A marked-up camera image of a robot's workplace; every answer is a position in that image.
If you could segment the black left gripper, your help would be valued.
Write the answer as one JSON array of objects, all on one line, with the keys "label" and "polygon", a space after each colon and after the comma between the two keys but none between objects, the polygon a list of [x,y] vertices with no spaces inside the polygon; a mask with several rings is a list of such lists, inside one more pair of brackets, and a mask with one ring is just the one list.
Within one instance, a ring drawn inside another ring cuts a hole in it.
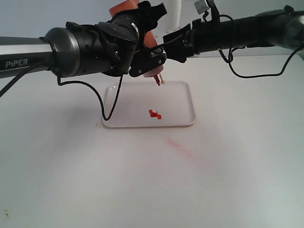
[{"label": "black left gripper", "polygon": [[161,17],[167,14],[163,3],[152,6],[149,1],[140,1],[138,8],[116,13],[108,22],[98,23],[110,42],[119,63],[112,63],[105,72],[108,76],[129,74],[131,77],[163,66],[166,54],[162,47],[148,48],[144,44],[147,32],[158,26]]}]

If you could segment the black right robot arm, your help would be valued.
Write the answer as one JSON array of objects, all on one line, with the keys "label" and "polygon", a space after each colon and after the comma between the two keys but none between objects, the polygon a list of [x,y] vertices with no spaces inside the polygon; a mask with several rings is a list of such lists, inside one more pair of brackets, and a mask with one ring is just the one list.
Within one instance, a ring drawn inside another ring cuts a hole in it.
[{"label": "black right robot arm", "polygon": [[304,45],[304,13],[285,9],[221,22],[196,19],[163,37],[167,58],[184,63],[200,53],[229,48],[282,47],[296,50]]}]

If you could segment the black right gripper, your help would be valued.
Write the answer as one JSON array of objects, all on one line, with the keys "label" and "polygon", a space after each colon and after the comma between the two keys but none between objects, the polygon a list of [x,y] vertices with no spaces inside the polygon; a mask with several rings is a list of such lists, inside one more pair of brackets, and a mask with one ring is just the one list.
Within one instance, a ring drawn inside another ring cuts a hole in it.
[{"label": "black right gripper", "polygon": [[162,48],[168,59],[185,63],[187,58],[201,54],[199,45],[195,41],[197,28],[201,23],[202,19],[193,20],[192,23],[163,36]]}]

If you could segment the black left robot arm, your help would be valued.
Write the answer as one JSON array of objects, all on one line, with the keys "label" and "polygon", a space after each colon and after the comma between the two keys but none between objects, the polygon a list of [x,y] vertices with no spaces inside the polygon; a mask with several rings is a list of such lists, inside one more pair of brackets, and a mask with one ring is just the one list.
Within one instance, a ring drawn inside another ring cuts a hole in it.
[{"label": "black left robot arm", "polygon": [[116,13],[109,21],[94,25],[67,22],[40,38],[1,37],[0,76],[51,71],[62,78],[103,73],[118,77],[131,67],[148,68],[137,56],[145,48],[145,35],[167,13],[164,4],[145,0],[136,9]]}]

